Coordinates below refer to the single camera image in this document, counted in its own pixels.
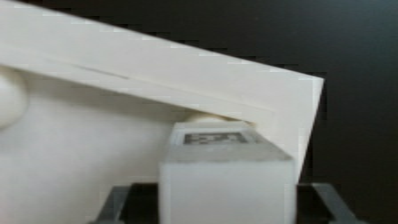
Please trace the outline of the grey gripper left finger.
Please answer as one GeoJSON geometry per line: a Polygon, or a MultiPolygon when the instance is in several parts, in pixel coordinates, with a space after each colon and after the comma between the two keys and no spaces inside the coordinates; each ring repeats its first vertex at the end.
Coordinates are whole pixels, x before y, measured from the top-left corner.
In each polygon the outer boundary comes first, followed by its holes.
{"type": "Polygon", "coordinates": [[[98,217],[88,224],[160,224],[157,183],[112,188],[98,217]]]}

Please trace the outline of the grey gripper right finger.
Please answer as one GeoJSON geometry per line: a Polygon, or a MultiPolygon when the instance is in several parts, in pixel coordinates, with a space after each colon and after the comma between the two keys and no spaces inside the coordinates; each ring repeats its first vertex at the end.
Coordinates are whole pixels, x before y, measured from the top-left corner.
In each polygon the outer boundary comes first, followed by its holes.
{"type": "Polygon", "coordinates": [[[361,220],[329,183],[297,185],[297,224],[370,224],[361,220]]]}

